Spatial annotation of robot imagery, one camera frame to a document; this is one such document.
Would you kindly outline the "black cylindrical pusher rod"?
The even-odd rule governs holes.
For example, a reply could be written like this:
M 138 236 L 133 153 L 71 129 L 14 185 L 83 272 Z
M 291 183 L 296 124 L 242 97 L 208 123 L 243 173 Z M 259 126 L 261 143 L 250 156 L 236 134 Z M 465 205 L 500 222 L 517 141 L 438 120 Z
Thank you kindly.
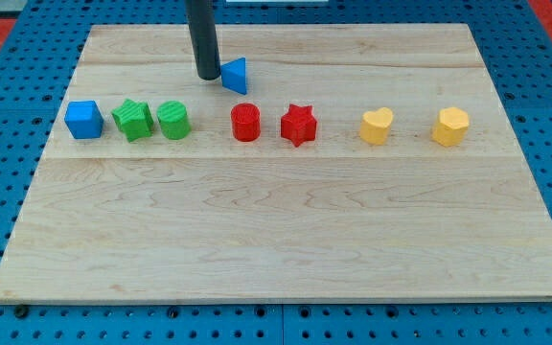
M 184 4 L 198 76 L 215 80 L 220 77 L 220 60 L 213 2 L 185 0 Z

